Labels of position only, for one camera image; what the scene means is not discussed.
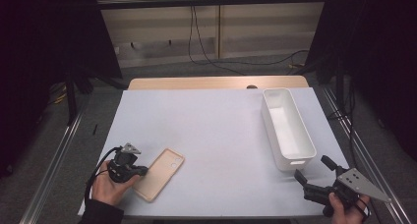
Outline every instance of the black mount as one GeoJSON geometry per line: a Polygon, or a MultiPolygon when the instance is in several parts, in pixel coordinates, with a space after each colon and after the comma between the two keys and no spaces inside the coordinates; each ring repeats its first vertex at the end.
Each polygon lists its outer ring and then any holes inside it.
{"type": "Polygon", "coordinates": [[[107,164],[108,175],[115,183],[125,183],[133,176],[146,175],[148,167],[133,165],[138,157],[134,153],[140,153],[131,144],[127,143],[116,152],[114,159],[107,164]]]}
{"type": "MultiPolygon", "coordinates": [[[[336,178],[350,170],[342,168],[341,166],[335,164],[329,157],[325,155],[322,157],[321,161],[328,167],[328,169],[330,169],[331,171],[335,171],[336,178]]],[[[333,216],[334,210],[330,205],[328,195],[330,193],[335,193],[343,203],[344,209],[349,209],[350,207],[355,206],[363,214],[363,221],[365,221],[368,217],[368,215],[365,214],[365,212],[356,204],[356,202],[359,200],[359,194],[353,192],[350,188],[340,183],[337,179],[334,181],[331,187],[323,188],[312,184],[308,184],[307,179],[298,169],[295,170],[294,178],[303,186],[304,199],[317,202],[325,206],[325,208],[323,209],[324,216],[333,216]]]]}

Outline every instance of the metal rail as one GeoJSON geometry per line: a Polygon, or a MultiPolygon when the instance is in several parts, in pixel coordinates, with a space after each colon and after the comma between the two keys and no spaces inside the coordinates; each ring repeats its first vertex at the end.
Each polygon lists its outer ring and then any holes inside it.
{"type": "Polygon", "coordinates": [[[21,219],[20,224],[36,223],[40,215],[40,212],[42,211],[42,208],[45,205],[49,192],[52,189],[53,182],[56,178],[56,175],[58,174],[62,161],[64,160],[65,154],[67,153],[68,147],[71,145],[71,141],[74,137],[74,134],[76,133],[77,128],[80,125],[82,116],[87,108],[88,102],[89,95],[85,95],[81,100],[79,113],[74,119],[74,122],[67,127],[67,130],[65,131],[65,134],[58,145],[55,155],[53,156],[52,161],[49,164],[49,167],[46,170],[46,173],[43,176],[42,181],[40,182],[40,185],[38,186],[34,196],[32,197],[30,204],[28,205],[24,213],[24,216],[21,219]]]}
{"type": "MultiPolygon", "coordinates": [[[[324,87],[325,96],[328,99],[328,103],[331,106],[333,112],[337,112],[336,116],[342,116],[340,111],[338,111],[336,98],[334,93],[328,86],[324,87]]],[[[348,137],[350,137],[350,129],[351,129],[351,122],[346,117],[340,117],[340,125],[343,128],[344,132],[348,137]]],[[[374,162],[371,154],[369,153],[368,149],[366,148],[365,144],[359,138],[358,133],[353,130],[352,131],[352,141],[354,149],[358,154],[359,158],[361,159],[366,171],[368,172],[370,179],[379,187],[385,194],[387,194],[391,199],[391,203],[386,203],[387,209],[392,215],[392,218],[395,220],[395,223],[398,224],[409,224],[412,223],[407,214],[405,213],[404,208],[402,207],[399,199],[395,195],[392,188],[389,186],[387,180],[384,178],[383,174],[381,173],[380,169],[378,168],[377,164],[374,162]]]]}
{"type": "Polygon", "coordinates": [[[136,1],[100,1],[96,6],[100,10],[220,6],[220,5],[255,5],[284,3],[316,3],[326,0],[136,0],[136,1]]]}

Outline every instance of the white table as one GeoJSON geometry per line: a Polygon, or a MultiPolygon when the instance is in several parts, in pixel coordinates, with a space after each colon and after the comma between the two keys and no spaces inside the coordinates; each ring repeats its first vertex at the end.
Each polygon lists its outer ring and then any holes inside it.
{"type": "MultiPolygon", "coordinates": [[[[304,169],[309,182],[330,186],[327,155],[347,167],[311,88],[291,88],[317,149],[304,169]]],[[[127,90],[101,156],[130,142],[149,166],[170,147],[185,162],[153,203],[128,191],[126,216],[150,218],[276,218],[322,215],[323,206],[304,200],[293,173],[273,162],[261,115],[261,89],[127,90]]]]}

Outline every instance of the black sleeve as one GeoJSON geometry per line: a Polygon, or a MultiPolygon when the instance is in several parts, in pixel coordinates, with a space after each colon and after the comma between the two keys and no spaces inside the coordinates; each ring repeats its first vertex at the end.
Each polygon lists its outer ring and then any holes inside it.
{"type": "Polygon", "coordinates": [[[120,224],[124,211],[94,199],[87,200],[86,210],[79,224],[120,224]]]}

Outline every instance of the beige wall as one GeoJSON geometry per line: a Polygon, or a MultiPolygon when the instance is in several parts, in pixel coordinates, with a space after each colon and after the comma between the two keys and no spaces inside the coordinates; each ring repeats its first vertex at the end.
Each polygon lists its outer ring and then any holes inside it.
{"type": "MultiPolygon", "coordinates": [[[[196,11],[202,38],[214,41],[211,52],[220,57],[235,57],[309,48],[322,8],[323,3],[303,3],[196,7],[196,11]],[[282,36],[286,42],[288,38],[298,38],[299,45],[275,45],[265,41],[265,38],[279,41],[282,36]],[[253,50],[233,49],[234,44],[242,42],[248,45],[248,41],[253,42],[249,45],[253,50]]],[[[116,45],[187,40],[190,35],[192,14],[186,7],[105,10],[102,14],[116,45]]]]}

